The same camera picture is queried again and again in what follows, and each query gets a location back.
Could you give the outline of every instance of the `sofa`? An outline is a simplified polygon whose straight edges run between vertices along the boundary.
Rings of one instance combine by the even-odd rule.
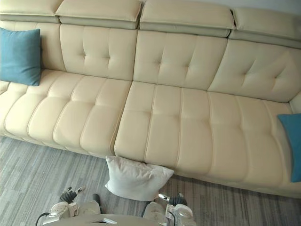
[[[301,113],[299,22],[180,0],[1,0],[0,27],[40,29],[42,70],[39,86],[0,81],[0,136],[301,198],[277,118]]]

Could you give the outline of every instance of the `pillow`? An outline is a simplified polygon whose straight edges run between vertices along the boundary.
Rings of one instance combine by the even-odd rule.
[[[40,30],[0,28],[0,80],[38,86],[40,71]]]
[[[301,181],[301,114],[278,115],[293,151],[293,172],[291,181]]]
[[[145,164],[117,156],[106,157],[110,180],[105,187],[113,194],[139,201],[152,201],[174,174],[163,166]]]

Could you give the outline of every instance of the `white pillow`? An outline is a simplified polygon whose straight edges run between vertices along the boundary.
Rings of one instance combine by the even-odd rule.
[[[105,187],[113,194],[139,201],[152,201],[158,191],[174,174],[163,166],[145,164],[117,156],[105,157],[110,180]]]

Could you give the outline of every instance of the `carpet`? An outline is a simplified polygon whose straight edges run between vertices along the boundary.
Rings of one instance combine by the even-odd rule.
[[[76,198],[79,204],[98,193],[104,213],[141,216],[146,202],[111,194],[104,187],[108,180],[104,159],[0,137],[0,225],[33,226],[65,188],[82,185],[86,190]],[[161,192],[182,192],[198,226],[301,226],[300,199],[176,175]]]

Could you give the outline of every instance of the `sofa cushion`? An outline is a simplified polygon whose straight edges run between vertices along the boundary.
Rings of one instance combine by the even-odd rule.
[[[234,8],[231,39],[301,48],[301,16],[258,8]]]
[[[301,181],[301,114],[280,114],[278,118],[286,130],[293,151],[293,172],[291,181]]]
[[[134,80],[207,90],[226,46],[223,38],[139,31]]]
[[[183,176],[301,197],[277,119],[289,113],[289,104],[134,81],[115,153]]]
[[[0,80],[38,86],[40,73],[40,30],[0,28]]]
[[[130,81],[44,70],[40,85],[0,82],[0,136],[114,155]]]
[[[60,37],[67,72],[133,80],[137,31],[62,24]]]
[[[301,91],[301,50],[228,40],[208,90],[286,103]]]
[[[59,23],[55,16],[63,0],[1,0],[0,19]]]
[[[140,19],[141,30],[227,37],[234,29],[228,7],[207,2],[147,0]]]
[[[110,180],[105,187],[123,198],[153,201],[174,171],[117,156],[106,156]]]
[[[56,15],[63,24],[136,29],[139,0],[64,0]]]

